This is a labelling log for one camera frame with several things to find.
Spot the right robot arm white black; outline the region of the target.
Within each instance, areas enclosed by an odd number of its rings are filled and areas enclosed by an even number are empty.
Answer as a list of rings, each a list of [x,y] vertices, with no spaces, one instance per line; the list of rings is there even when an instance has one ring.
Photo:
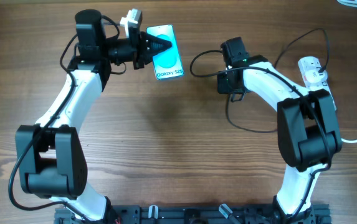
[[[317,178],[330,169],[342,147],[331,95],[297,85],[261,55],[251,57],[240,37],[223,42],[221,51],[226,70],[217,76],[219,93],[254,92],[277,113],[278,148],[287,164],[275,196],[279,220],[306,219]]]

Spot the blue Galaxy smartphone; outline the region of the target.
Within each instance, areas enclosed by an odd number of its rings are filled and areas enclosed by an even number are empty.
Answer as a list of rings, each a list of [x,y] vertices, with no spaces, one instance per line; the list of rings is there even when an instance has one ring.
[[[176,42],[173,25],[147,27],[146,32],[160,39],[171,42],[172,47],[153,57],[155,77],[157,80],[182,77],[184,68]]]

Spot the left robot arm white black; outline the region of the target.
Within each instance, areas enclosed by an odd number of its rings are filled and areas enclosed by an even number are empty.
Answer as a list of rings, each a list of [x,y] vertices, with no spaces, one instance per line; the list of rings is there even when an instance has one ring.
[[[67,79],[48,111],[33,125],[16,131],[17,162],[11,179],[27,194],[62,205],[79,223],[120,223],[110,200],[87,182],[88,167],[79,139],[82,123],[105,89],[113,65],[128,62],[135,69],[169,50],[173,43],[140,30],[142,13],[132,9],[115,28],[126,37],[107,37],[108,17],[95,9],[75,15],[76,33],[69,42],[74,54],[64,67]]]

